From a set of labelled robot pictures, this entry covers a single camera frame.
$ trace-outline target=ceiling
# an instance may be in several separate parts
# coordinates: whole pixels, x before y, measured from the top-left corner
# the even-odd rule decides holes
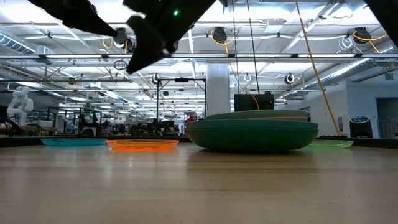
[[[91,0],[91,2],[96,6],[98,15],[102,19],[114,28],[125,27],[128,36],[134,40],[134,31],[125,25],[125,21],[135,12],[122,6],[122,1],[120,0]],[[1,73],[3,74],[1,77],[3,79],[11,77],[21,80],[39,80],[48,78],[50,75],[50,79],[54,80],[66,80],[75,77],[77,79],[101,79],[103,81],[116,78],[117,74],[118,82],[101,82],[98,88],[104,91],[108,88],[134,91],[115,91],[118,96],[115,101],[109,96],[98,96],[95,92],[83,92],[79,93],[78,96],[80,98],[90,96],[93,98],[90,101],[95,103],[104,103],[105,101],[107,103],[118,103],[120,98],[123,98],[130,103],[142,103],[144,105],[145,103],[154,102],[151,98],[155,93],[138,91],[155,88],[155,85],[152,84],[154,74],[158,74],[160,78],[206,78],[206,65],[217,62],[215,59],[190,59],[189,54],[225,54],[227,52],[237,54],[253,54],[253,52],[256,54],[307,54],[308,50],[303,38],[301,36],[295,38],[302,29],[293,1],[273,2],[263,0],[250,2],[250,13],[248,13],[245,1],[236,1],[234,12],[231,7],[224,9],[219,2],[214,3],[208,12],[195,24],[190,33],[186,34],[179,42],[176,54],[188,54],[185,59],[165,59],[153,66],[142,69],[139,73],[129,75],[124,73],[123,70],[117,71],[113,68],[115,60],[59,59],[53,60],[51,65],[37,63],[34,60],[0,60],[0,62],[6,62],[7,65],[25,69],[25,73],[13,69],[14,73],[8,73],[8,76],[4,75],[9,71],[7,70]],[[373,37],[385,35],[384,29],[365,3],[355,0],[347,2],[349,4],[334,4],[330,6],[326,5],[326,1],[323,0],[301,1],[300,9],[303,21],[307,26],[310,47],[313,53],[346,54],[358,53],[359,51],[365,52],[372,49],[370,44],[350,43],[348,40],[344,42],[348,47],[343,48],[344,46],[342,46],[341,42],[344,37],[347,33],[352,34],[356,27],[366,27]],[[330,10],[323,15],[323,19],[318,20],[318,14],[325,7],[330,7]],[[248,20],[249,17],[251,18],[252,27]],[[112,43],[112,39],[108,37],[89,34],[76,29],[66,29],[59,26],[57,22],[55,18],[35,7],[29,1],[5,0],[0,2],[0,33],[11,34],[28,46],[43,45],[51,49],[55,54],[124,54],[124,50],[114,44],[110,49],[104,46],[103,42],[107,46]],[[216,44],[211,35],[209,35],[215,27],[224,27],[228,36],[227,41],[231,42],[227,45],[227,48],[225,45]],[[374,41],[374,44],[377,46],[387,40],[389,38],[385,37]],[[0,45],[0,54],[17,55],[20,53]],[[284,86],[284,77],[289,73],[294,74],[296,77],[303,77],[300,82],[305,82],[314,76],[312,64],[309,60],[274,60],[271,61],[273,63],[269,63],[260,59],[257,61],[256,66],[254,66],[252,60],[238,60],[237,64],[236,59],[232,58],[232,60],[222,62],[230,65],[232,75],[239,75],[239,82],[245,88],[256,87],[256,82],[254,82],[256,72],[260,88],[282,88]],[[336,64],[344,62],[344,60],[322,60],[317,63],[317,68],[320,72],[323,72]],[[121,79],[123,77],[129,82],[122,82]],[[42,89],[84,89],[81,83],[76,85],[69,85],[65,82],[42,84]],[[162,96],[163,98],[192,99],[204,97],[204,93],[200,91],[200,87],[194,82],[170,82],[164,88],[196,88],[197,90],[183,93],[171,91],[168,97]],[[59,92],[58,94],[61,96],[75,95],[67,92]],[[150,108],[151,106],[153,105],[141,106],[141,109]],[[180,111],[185,111],[187,107],[192,107],[192,111],[203,111],[203,104],[200,105],[195,102],[190,102],[188,105],[182,105],[179,108],[182,108]],[[164,109],[173,113],[178,113],[179,111],[178,105],[173,108],[164,107]]]

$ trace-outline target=orange tray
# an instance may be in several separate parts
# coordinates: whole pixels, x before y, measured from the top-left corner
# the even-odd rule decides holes
[[[178,145],[179,140],[107,140],[118,151],[164,151]]]

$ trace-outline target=blue tray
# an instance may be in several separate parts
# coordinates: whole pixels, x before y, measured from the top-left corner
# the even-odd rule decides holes
[[[41,139],[46,146],[58,147],[83,147],[83,146],[101,146],[107,139]]]

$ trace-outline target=table surface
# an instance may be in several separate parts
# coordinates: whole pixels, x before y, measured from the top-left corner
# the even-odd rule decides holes
[[[1,223],[396,223],[398,151],[0,150]]]

